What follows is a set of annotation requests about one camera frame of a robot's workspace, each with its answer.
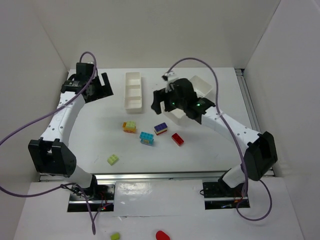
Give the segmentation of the orange and green lego stack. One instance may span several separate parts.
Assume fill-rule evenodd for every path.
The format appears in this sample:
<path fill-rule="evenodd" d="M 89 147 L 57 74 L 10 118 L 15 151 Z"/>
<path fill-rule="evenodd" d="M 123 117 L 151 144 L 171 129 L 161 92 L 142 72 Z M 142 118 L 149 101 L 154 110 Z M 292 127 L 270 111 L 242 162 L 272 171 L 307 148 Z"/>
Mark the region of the orange and green lego stack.
<path fill-rule="evenodd" d="M 136 122 L 135 121 L 127 121 L 124 122 L 122 125 L 122 129 L 124 132 L 126 133 L 132 133 L 135 134 L 136 133 Z"/>

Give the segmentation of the cyan lego stack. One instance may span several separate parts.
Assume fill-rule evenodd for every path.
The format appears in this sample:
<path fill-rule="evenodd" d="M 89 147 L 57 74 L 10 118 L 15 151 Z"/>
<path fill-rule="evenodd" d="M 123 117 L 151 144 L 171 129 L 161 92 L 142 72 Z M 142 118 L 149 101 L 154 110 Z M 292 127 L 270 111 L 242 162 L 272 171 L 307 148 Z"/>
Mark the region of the cyan lego stack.
<path fill-rule="evenodd" d="M 145 144 L 148 146 L 152 146 L 154 143 L 154 135 L 151 133 L 147 133 L 147 132 L 142 131 L 139 135 L 139 139 L 142 144 Z"/>

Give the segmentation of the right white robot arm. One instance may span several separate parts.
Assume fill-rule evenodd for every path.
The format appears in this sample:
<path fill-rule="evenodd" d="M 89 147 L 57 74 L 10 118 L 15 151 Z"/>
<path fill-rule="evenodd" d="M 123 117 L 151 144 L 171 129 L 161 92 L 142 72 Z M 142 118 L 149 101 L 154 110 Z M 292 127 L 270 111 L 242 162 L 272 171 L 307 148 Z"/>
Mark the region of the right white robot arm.
<path fill-rule="evenodd" d="M 153 92 L 151 109 L 162 111 L 182 110 L 186 116 L 206 126 L 235 144 L 241 163 L 228 170 L 220 179 L 224 188 L 242 187 L 242 196 L 248 192 L 249 180 L 259 181 L 278 161 L 274 136 L 250 129 L 218 109 L 205 97 L 198 97 L 192 83 L 186 78 L 176 79 L 167 87 Z"/>

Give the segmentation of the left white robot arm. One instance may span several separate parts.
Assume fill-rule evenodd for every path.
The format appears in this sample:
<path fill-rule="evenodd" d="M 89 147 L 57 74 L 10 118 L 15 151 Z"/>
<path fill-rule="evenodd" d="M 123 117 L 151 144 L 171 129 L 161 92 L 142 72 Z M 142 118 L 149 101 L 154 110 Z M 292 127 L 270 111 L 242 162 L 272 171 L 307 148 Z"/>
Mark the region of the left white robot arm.
<path fill-rule="evenodd" d="M 76 72 L 61 86 L 57 112 L 39 139 L 28 144 L 28 150 L 40 174 L 63 177 L 75 183 L 73 192 L 84 192 L 90 199 L 98 196 L 102 187 L 98 186 L 95 175 L 77 165 L 77 158 L 69 149 L 69 139 L 76 118 L 87 103 L 113 95 L 108 75 L 98 75 L 94 64 L 78 62 Z"/>

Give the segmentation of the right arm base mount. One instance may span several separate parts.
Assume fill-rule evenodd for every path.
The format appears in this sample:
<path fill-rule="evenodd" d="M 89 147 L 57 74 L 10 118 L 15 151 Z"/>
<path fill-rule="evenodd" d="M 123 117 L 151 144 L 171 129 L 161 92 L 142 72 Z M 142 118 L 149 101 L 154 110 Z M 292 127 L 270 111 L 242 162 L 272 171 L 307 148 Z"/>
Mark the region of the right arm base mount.
<path fill-rule="evenodd" d="M 249 208 L 250 202 L 247 197 L 242 197 L 243 183 L 235 188 L 223 188 L 217 181 L 203 182 L 199 194 L 204 197 L 205 210 Z"/>

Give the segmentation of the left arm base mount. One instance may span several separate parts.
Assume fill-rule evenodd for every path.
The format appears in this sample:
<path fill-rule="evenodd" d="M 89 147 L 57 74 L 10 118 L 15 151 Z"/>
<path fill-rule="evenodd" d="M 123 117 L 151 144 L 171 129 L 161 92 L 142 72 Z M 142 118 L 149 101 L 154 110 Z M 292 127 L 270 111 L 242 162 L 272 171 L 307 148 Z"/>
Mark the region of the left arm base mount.
<path fill-rule="evenodd" d="M 113 212 L 115 199 L 115 182 L 103 182 L 97 187 L 94 195 L 88 195 L 88 204 L 92 212 Z M 68 200 L 68 213 L 84 213 L 88 212 L 87 203 L 83 193 L 79 188 L 73 186 Z"/>

